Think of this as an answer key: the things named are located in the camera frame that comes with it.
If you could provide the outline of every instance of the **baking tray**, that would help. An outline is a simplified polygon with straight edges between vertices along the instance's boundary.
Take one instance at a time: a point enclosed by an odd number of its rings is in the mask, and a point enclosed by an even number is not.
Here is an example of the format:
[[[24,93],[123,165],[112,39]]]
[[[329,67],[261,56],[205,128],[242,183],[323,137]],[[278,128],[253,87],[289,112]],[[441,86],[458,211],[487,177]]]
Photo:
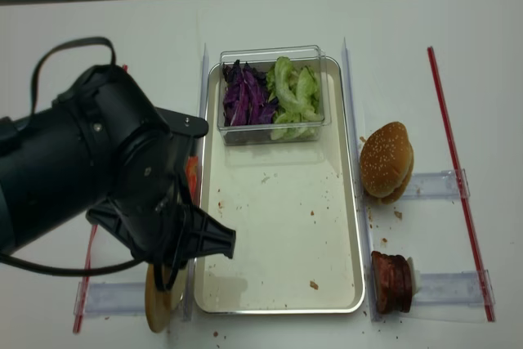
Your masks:
[[[235,229],[237,241],[232,260],[196,262],[203,311],[349,313],[363,302],[342,77],[334,59],[326,65],[332,121],[318,141],[244,146],[224,146],[217,130],[221,69],[211,69],[201,207]]]

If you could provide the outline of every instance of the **white table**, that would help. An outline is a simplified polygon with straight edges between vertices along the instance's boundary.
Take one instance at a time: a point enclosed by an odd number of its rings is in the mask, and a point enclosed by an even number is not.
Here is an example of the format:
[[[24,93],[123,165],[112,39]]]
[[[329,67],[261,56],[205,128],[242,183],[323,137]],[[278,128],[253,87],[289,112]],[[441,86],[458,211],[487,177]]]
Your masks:
[[[225,49],[307,43],[339,56],[346,37],[356,88],[369,81],[401,83],[380,74],[372,64],[399,65],[420,48],[434,46],[458,152],[467,168],[498,319],[493,324],[406,320],[376,325],[364,315],[365,303],[349,316],[212,317],[195,312],[191,323],[177,324],[169,335],[151,333],[144,316],[113,316],[85,321],[83,331],[74,336],[78,279],[0,266],[2,347],[434,348],[492,347],[495,342],[499,347],[520,346],[521,4],[521,0],[131,0],[0,7],[0,114],[12,118],[28,113],[29,79],[39,57],[72,38],[110,38],[119,63],[129,65],[153,103],[189,114],[197,113],[205,43],[214,64]],[[42,72],[38,108],[48,107],[87,67],[108,59],[106,50],[95,48],[51,58]],[[428,62],[426,69],[412,72],[431,80]],[[80,267],[88,233],[87,221],[78,217],[17,256]]]

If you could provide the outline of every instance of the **tray rim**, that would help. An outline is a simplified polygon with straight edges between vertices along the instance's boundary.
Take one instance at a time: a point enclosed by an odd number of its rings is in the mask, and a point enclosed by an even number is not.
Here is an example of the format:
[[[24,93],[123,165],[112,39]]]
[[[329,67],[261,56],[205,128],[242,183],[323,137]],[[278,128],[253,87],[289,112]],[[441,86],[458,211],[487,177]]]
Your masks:
[[[324,60],[328,63],[331,62],[337,69],[337,74],[339,76],[340,80],[340,88],[341,88],[341,94],[342,94],[342,113],[343,116],[343,127],[344,127],[344,133],[345,133],[345,148],[347,152],[347,167],[349,169],[349,178],[350,178],[350,191],[353,196],[355,196],[355,182],[353,180],[353,169],[352,169],[352,161],[351,161],[351,152],[349,149],[349,133],[348,133],[348,127],[346,124],[347,116],[346,116],[346,100],[344,92],[344,86],[343,86],[343,76],[342,76],[342,68],[340,64],[337,62],[336,59],[332,58],[331,56],[323,56]],[[199,108],[199,116],[204,118],[206,121],[208,121],[208,101],[209,101],[209,77],[214,72],[216,68],[219,68],[221,63],[215,64],[207,74],[204,74],[204,80],[202,81],[202,87],[200,92],[200,108]],[[205,165],[205,147],[206,144],[210,143],[208,141],[208,136],[202,138],[202,143],[199,144],[198,148],[198,156],[200,157],[200,169],[199,169],[199,197],[198,197],[198,205],[202,207],[202,200],[201,200],[201,194],[203,192],[203,168]],[[354,225],[355,225],[355,237],[356,237],[356,243],[357,243],[357,251],[358,251],[358,263],[360,265],[360,284],[361,284],[361,295],[360,298],[355,301],[354,306],[351,306],[349,308],[345,309],[332,309],[332,308],[326,308],[326,309],[292,309],[292,310],[237,310],[237,311],[207,311],[203,309],[199,303],[198,300],[194,294],[194,282],[197,280],[196,277],[196,271],[198,268],[199,261],[197,258],[194,259],[194,265],[192,266],[192,272],[188,276],[188,280],[192,283],[192,298],[194,299],[194,302],[198,306],[198,308],[204,312],[205,314],[209,315],[306,315],[306,314],[350,314],[360,308],[360,306],[363,304],[363,301],[365,300],[366,291],[367,291],[367,285],[366,285],[366,279],[365,279],[365,271],[364,271],[364,261],[363,261],[363,249],[361,245],[361,233],[360,233],[360,223],[359,223],[359,215],[357,212],[357,206],[356,204],[352,204],[352,210],[353,210],[353,217],[354,217]]]

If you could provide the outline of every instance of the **hamburger bun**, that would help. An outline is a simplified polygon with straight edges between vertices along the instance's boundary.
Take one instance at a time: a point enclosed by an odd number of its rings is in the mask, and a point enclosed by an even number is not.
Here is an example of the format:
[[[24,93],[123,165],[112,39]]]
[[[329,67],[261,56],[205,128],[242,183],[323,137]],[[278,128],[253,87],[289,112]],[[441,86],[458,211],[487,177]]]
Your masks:
[[[414,151],[407,129],[389,123],[365,142],[360,156],[361,181],[379,203],[391,204],[405,192],[414,167]]]

